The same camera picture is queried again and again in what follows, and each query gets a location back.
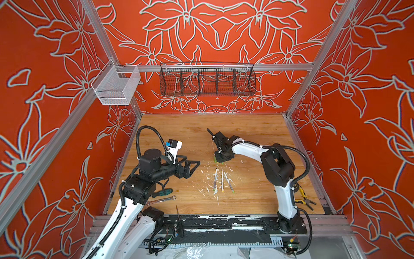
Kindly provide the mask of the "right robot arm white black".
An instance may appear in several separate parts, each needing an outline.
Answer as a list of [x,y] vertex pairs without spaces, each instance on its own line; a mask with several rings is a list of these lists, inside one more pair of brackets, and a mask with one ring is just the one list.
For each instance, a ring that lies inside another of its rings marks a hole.
[[[228,138],[222,132],[214,134],[210,129],[207,131],[217,146],[217,151],[215,151],[217,162],[224,163],[236,155],[243,155],[262,164],[266,179],[274,185],[276,191],[279,229],[283,233],[290,233],[300,218],[299,209],[294,199],[294,185],[303,179],[310,170],[310,162],[306,155],[291,146],[278,143],[271,146],[260,145],[238,136]],[[306,163],[305,171],[297,178],[294,177],[295,165],[286,153],[287,150],[299,154]]]

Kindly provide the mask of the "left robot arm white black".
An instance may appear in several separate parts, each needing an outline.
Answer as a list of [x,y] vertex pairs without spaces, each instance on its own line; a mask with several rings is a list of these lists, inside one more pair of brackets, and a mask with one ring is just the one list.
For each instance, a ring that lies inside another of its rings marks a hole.
[[156,232],[157,227],[162,226],[163,221],[163,212],[148,207],[147,202],[160,181],[168,181],[172,176],[188,179],[201,163],[179,155],[182,142],[172,139],[161,142],[162,151],[152,148],[141,153],[140,134],[143,130],[151,130],[158,137],[161,136],[151,126],[144,125],[137,130],[136,151],[139,163],[120,184],[120,198],[115,211],[98,239],[85,253],[86,259],[130,259],[143,242],[165,247],[175,238],[173,226],[168,226],[169,239],[157,242],[147,238]]

